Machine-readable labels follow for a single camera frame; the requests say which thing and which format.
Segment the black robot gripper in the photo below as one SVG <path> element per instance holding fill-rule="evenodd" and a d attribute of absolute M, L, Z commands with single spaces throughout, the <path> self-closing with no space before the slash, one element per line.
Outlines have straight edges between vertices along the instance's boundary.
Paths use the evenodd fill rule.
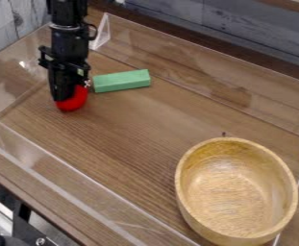
<path fill-rule="evenodd" d="M 49 73 L 49 93 L 53 101 L 64 101 L 73 96 L 77 76 L 78 85 L 90 88 L 86 76 L 88 43 L 97 37 L 96 26 L 80 23 L 77 26 L 49 24 L 50 47 L 41 45 L 38 65 Z"/>

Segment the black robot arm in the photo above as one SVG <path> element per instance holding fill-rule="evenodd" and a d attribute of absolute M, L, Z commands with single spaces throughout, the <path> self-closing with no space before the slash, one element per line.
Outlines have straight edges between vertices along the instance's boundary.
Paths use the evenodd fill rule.
<path fill-rule="evenodd" d="M 97 37 L 86 23 L 86 0 L 46 0 L 50 16 L 50 44 L 38 47 L 38 65 L 48 71 L 49 93 L 54 102 L 70 99 L 77 86 L 85 86 L 88 44 Z"/>

